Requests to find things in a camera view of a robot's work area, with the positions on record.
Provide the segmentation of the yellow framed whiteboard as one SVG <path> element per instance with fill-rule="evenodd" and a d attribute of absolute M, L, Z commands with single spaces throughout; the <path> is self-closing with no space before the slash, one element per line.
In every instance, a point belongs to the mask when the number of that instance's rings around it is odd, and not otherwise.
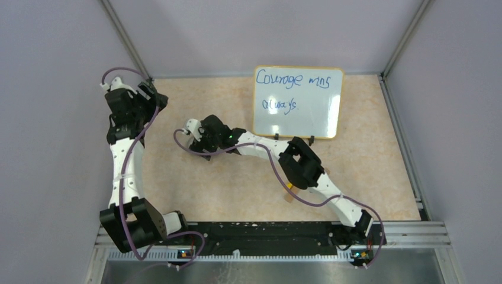
<path fill-rule="evenodd" d="M 257 66 L 253 132 L 261 136 L 333 139 L 343 93 L 343 69 Z"/>

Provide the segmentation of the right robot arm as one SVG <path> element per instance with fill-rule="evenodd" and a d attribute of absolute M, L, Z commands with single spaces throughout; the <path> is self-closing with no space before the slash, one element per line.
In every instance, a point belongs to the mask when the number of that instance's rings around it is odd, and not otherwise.
<path fill-rule="evenodd" d="M 349 240 L 364 243 L 371 236 L 373 217 L 361 205 L 348 198 L 331 181 L 321 159 L 299 137 L 289 141 L 274 140 L 255 135 L 242 128 L 229 128 L 216 117 L 209 115 L 202 121 L 189 119 L 184 132 L 193 137 L 189 149 L 209 158 L 212 153 L 225 151 L 241 156 L 260 157 L 280 165 L 288 182 L 295 188 L 308 190 L 324 199 L 347 228 Z"/>

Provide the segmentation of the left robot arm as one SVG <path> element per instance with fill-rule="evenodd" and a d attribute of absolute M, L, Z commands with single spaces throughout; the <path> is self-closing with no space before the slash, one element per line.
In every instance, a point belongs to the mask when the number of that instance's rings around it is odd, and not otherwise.
<path fill-rule="evenodd" d="M 180 211 L 160 213 L 145 197 L 143 188 L 144 135 L 149 123 L 168 104 L 151 80 L 136 88 L 116 77 L 102 84 L 111 110 L 107 143 L 113 159 L 112 194 L 99 220 L 122 253 L 166 241 L 186 243 L 190 229 Z"/>

